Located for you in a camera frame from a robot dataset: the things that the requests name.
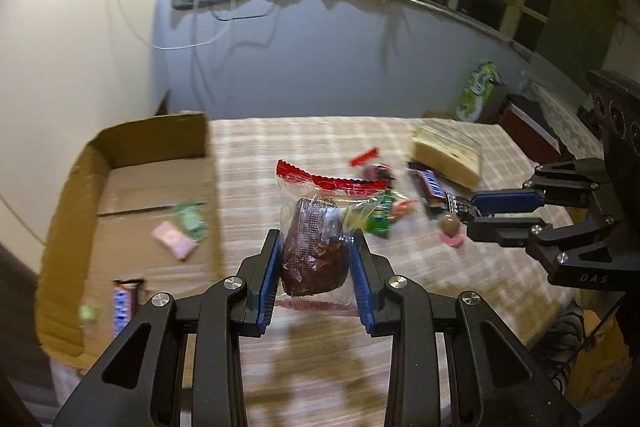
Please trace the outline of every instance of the cardboard box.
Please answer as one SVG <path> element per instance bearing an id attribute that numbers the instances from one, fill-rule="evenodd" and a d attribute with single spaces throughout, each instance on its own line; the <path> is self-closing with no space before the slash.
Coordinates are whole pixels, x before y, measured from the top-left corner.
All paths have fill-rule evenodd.
<path id="1" fill-rule="evenodd" d="M 199 204 L 209 237 L 179 261 L 151 233 L 183 201 Z M 43 350 L 89 369 L 113 340 L 114 280 L 144 279 L 147 298 L 159 291 L 196 295 L 217 281 L 216 201 L 205 115 L 158 116 L 101 131 L 73 165 L 49 227 L 35 312 Z M 95 324 L 81 327 L 81 303 L 98 308 Z"/>

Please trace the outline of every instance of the checkered tablecloth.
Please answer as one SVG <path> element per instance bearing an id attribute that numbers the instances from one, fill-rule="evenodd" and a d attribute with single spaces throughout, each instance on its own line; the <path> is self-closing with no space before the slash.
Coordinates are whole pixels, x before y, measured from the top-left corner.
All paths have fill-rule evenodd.
<path id="1" fill-rule="evenodd" d="M 399 192 L 417 198 L 406 172 L 409 137 L 418 120 L 400 118 L 281 118 L 211 122 L 218 168 L 223 273 L 233 274 L 278 228 L 278 159 L 324 176 L 356 176 L 350 158 L 379 147 L 394 170 Z M 482 146 L 478 188 L 520 187 L 531 162 L 499 126 L 447 121 Z M 539 211 L 556 227 L 571 224 L 564 209 Z M 389 239 L 367 235 L 373 253 L 398 274 L 432 293 L 475 290 L 521 341 L 531 343 L 572 298 L 553 287 L 521 248 L 466 240 L 454 250 L 438 239 L 438 226 L 420 208 L 393 225 Z M 243 339 L 242 379 L 250 425 L 383 424 L 391 339 L 372 339 L 356 317 L 329 317 L 277 308 L 261 339 Z M 446 367 L 441 362 L 441 369 Z M 441 379 L 447 407 L 446 379 Z"/>

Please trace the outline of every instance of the silver screw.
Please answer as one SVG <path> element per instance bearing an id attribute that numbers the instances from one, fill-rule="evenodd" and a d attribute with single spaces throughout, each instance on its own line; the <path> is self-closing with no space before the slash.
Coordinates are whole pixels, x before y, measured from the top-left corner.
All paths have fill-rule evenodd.
<path id="1" fill-rule="evenodd" d="M 476 292 L 462 292 L 462 301 L 468 306 L 475 306 L 480 302 L 480 296 Z"/>
<path id="2" fill-rule="evenodd" d="M 389 286 L 396 289 L 404 288 L 406 286 L 406 279 L 401 275 L 389 277 Z"/>
<path id="3" fill-rule="evenodd" d="M 151 297 L 151 304 L 153 304 L 153 306 L 158 306 L 158 308 L 162 308 L 162 306 L 165 306 L 170 300 L 171 297 L 168 293 L 156 293 Z"/>
<path id="4" fill-rule="evenodd" d="M 240 286 L 242 286 L 242 279 L 239 277 L 227 277 L 225 279 L 225 288 L 227 290 L 237 290 Z"/>

